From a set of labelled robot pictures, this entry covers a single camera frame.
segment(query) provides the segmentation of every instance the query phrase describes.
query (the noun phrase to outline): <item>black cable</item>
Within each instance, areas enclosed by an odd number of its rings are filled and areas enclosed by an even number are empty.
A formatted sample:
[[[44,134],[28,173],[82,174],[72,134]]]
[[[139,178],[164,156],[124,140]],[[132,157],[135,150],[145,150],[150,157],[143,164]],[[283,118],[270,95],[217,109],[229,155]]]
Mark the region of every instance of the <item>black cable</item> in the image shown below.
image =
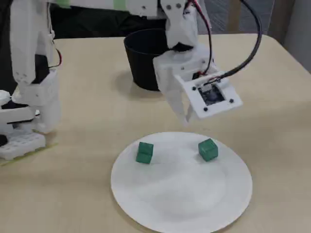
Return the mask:
[[[238,73],[239,71],[241,71],[243,68],[245,68],[253,60],[253,58],[255,57],[255,55],[259,49],[259,46],[261,43],[261,38],[262,38],[261,20],[260,20],[258,14],[256,13],[256,11],[245,0],[240,0],[240,2],[250,11],[250,13],[252,14],[252,16],[255,19],[257,31],[258,31],[256,44],[255,44],[251,54],[248,56],[248,58],[242,64],[240,64],[239,66],[235,67],[234,69],[224,73],[223,75],[220,75],[218,77],[213,78],[212,81],[209,81],[209,82],[205,83],[204,85],[208,85],[208,84],[215,83],[215,82],[220,82],[221,79],[230,77],[230,76]]]
[[[208,66],[207,68],[204,70],[204,72],[200,72],[200,75],[206,75],[207,71],[210,68],[210,64],[212,62],[212,56],[213,56],[213,46],[212,46],[212,32],[210,30],[210,25],[208,24],[208,21],[205,17],[205,15],[202,12],[202,9],[200,8],[200,5],[198,4],[198,2],[196,0],[191,0],[194,4],[194,7],[196,8],[197,12],[199,13],[200,17],[202,18],[202,20],[205,23],[205,26],[207,28],[207,33],[208,33],[208,41],[209,41],[209,61],[208,61]]]

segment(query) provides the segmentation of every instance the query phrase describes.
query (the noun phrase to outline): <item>green cube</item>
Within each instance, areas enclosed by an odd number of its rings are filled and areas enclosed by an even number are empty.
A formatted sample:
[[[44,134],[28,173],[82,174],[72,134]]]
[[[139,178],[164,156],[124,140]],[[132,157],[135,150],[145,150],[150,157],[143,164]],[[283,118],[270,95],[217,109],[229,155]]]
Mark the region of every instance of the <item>green cube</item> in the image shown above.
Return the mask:
[[[218,147],[212,139],[199,143],[199,152],[206,162],[218,157]]]
[[[150,164],[153,153],[154,153],[153,144],[140,142],[136,162],[142,164]]]

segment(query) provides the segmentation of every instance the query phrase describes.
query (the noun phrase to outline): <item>table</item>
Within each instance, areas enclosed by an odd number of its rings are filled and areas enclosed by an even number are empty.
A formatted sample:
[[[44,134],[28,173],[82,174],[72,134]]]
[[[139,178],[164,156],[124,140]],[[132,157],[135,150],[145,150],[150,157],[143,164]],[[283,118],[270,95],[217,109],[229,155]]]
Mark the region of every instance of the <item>table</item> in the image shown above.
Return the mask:
[[[200,38],[207,44],[207,37]],[[256,36],[215,35],[214,54],[230,69]],[[264,36],[253,63],[231,77],[244,106],[184,128],[160,93],[132,77],[122,38],[57,41],[63,118],[49,135],[58,144],[0,167],[1,233],[151,232],[114,201],[110,172],[134,140],[195,132],[231,147],[247,163],[254,194],[230,233],[292,233],[311,229],[311,75]]]

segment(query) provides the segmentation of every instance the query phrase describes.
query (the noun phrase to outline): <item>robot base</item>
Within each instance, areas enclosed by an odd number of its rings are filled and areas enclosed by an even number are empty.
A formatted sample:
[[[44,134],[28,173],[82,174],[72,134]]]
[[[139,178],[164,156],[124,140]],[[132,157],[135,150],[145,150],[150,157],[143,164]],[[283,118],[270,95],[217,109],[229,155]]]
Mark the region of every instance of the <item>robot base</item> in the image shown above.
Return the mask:
[[[0,158],[5,160],[13,160],[46,146],[45,136],[38,133],[14,130],[7,137],[9,142],[0,147]]]

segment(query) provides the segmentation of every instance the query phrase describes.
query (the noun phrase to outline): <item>black cloth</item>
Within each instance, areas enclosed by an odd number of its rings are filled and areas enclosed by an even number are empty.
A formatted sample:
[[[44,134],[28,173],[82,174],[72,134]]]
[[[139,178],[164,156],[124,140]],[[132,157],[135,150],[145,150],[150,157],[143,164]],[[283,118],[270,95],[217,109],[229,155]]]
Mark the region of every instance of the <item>black cloth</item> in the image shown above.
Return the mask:
[[[127,36],[148,29],[165,28],[165,20],[147,20],[128,12],[83,7],[51,8],[55,38],[87,38]]]
[[[0,90],[11,94],[17,83],[12,74],[11,50],[10,50],[10,8],[11,0],[0,0]]]

